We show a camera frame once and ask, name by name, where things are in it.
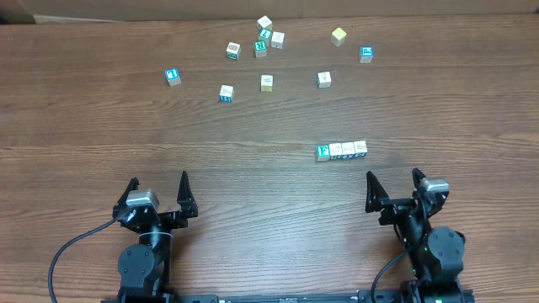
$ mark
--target wood grain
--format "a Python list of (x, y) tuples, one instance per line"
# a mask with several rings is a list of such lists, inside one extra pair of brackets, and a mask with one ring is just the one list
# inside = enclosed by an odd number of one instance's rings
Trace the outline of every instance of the wood grain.
[[(252, 21), (2, 27), (0, 301), (49, 301), (63, 243), (105, 223), (133, 176), (174, 209), (182, 170), (200, 207), (174, 233), (182, 294), (365, 289), (402, 249), (364, 213), (365, 174), (398, 197), (413, 167), (451, 184), (432, 224), (467, 236), (461, 280), (478, 302), (539, 301), (537, 28), (518, 15), (281, 20), (284, 50), (255, 59)], [(333, 83), (318, 89), (324, 71)], [(259, 92), (262, 74), (273, 93)], [(365, 159), (315, 162), (315, 145), (358, 139)], [(59, 299), (114, 297), (134, 242), (114, 226), (67, 249)], [(379, 287), (409, 278), (402, 262)]]

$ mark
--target row of blocks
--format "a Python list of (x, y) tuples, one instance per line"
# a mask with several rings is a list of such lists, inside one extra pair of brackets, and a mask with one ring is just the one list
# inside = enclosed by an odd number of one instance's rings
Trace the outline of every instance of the row of blocks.
[(317, 161), (348, 159), (364, 157), (366, 155), (367, 144), (365, 141), (333, 143), (317, 146)]
[[(165, 71), (165, 76), (167, 77), (167, 81), (171, 86), (178, 85), (182, 82), (177, 68), (171, 68)], [(331, 86), (331, 75), (329, 72), (319, 72), (317, 76), (317, 84), (318, 88), (329, 88)], [(260, 91), (273, 92), (273, 76), (262, 75), (260, 78)], [(222, 85), (219, 98), (223, 102), (231, 103), (234, 98), (234, 87)]]

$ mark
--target block with letter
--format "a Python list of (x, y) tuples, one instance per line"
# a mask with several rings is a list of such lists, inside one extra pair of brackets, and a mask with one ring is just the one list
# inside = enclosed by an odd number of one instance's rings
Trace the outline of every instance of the block with letter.
[(317, 161), (329, 160), (329, 145), (317, 146)]
[(343, 150), (343, 159), (353, 158), (355, 156), (354, 142), (341, 143)]
[(346, 40), (346, 32), (343, 31), (341, 28), (337, 28), (336, 30), (331, 33), (331, 42), (335, 44), (335, 46), (342, 45), (344, 41)]
[(273, 32), (271, 36), (271, 47), (282, 49), (285, 44), (285, 33)]
[(227, 57), (233, 60), (239, 58), (239, 54), (242, 52), (242, 49), (238, 43), (230, 42), (227, 47)]
[(360, 63), (371, 63), (374, 57), (374, 49), (372, 46), (362, 46), (360, 48)]
[(329, 88), (331, 86), (331, 75), (329, 72), (319, 72), (317, 84), (318, 88)]
[(343, 157), (343, 148), (340, 143), (333, 143), (329, 145), (329, 159), (340, 159)]
[(178, 68), (171, 68), (165, 71), (165, 77), (167, 78), (170, 86), (181, 84), (182, 79), (179, 77)]
[(273, 32), (271, 31), (271, 29), (261, 29), (259, 33), (259, 40), (262, 40), (267, 45), (269, 45), (271, 43), (272, 34)]
[(260, 78), (260, 91), (273, 92), (273, 76), (262, 75)]
[(367, 155), (367, 143), (365, 141), (354, 142), (354, 157), (364, 157)]
[(268, 18), (268, 16), (264, 16), (258, 20), (256, 26), (259, 29), (272, 29), (273, 23), (271, 22), (270, 18)]
[(219, 98), (222, 102), (232, 103), (234, 98), (234, 87), (228, 85), (221, 85), (221, 92), (219, 93)]
[(257, 58), (262, 58), (268, 55), (266, 49), (266, 43), (263, 41), (254, 42), (254, 56)]

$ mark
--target wall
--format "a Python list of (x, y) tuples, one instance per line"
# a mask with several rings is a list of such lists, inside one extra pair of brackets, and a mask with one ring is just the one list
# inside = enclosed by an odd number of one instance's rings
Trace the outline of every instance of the wall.
[(2, 0), (29, 15), (118, 21), (532, 13), (539, 0)]

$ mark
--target toy block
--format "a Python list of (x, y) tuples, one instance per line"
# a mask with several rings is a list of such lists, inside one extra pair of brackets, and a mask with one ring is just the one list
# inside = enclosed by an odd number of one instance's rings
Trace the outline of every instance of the toy block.
[(239, 54), (242, 52), (242, 49), (238, 43), (230, 42), (227, 47), (227, 57), (233, 60), (239, 58)]
[(254, 42), (254, 56), (257, 58), (265, 57), (268, 55), (266, 49), (266, 43), (263, 41)]
[(343, 150), (343, 159), (353, 158), (355, 156), (354, 142), (341, 143)]
[(317, 146), (317, 161), (329, 160), (329, 145)]
[(340, 143), (333, 143), (329, 145), (329, 158), (340, 159), (343, 157), (343, 148)]
[(273, 76), (262, 75), (260, 78), (260, 91), (273, 92)]
[(267, 45), (269, 45), (271, 43), (272, 34), (273, 32), (271, 31), (271, 29), (261, 29), (259, 33), (259, 40), (262, 40)]
[(343, 31), (341, 28), (337, 28), (336, 30), (331, 33), (331, 42), (335, 46), (342, 45), (344, 41), (346, 40), (346, 32)]
[(354, 142), (354, 157), (364, 157), (367, 155), (367, 143), (365, 141)]
[(372, 46), (362, 46), (360, 48), (360, 63), (371, 63), (374, 57)]
[(178, 68), (171, 68), (165, 71), (165, 77), (167, 78), (170, 86), (181, 84), (182, 79), (179, 77)]
[(329, 72), (319, 72), (317, 84), (318, 88), (329, 88), (331, 86), (331, 75), (329, 75)]
[(228, 85), (221, 85), (221, 92), (219, 93), (219, 98), (222, 102), (232, 103), (234, 98), (234, 87)]
[(285, 33), (273, 32), (271, 36), (271, 47), (282, 49), (285, 43)]
[(273, 23), (268, 16), (264, 16), (258, 20), (256, 26), (259, 29), (271, 29), (273, 27)]

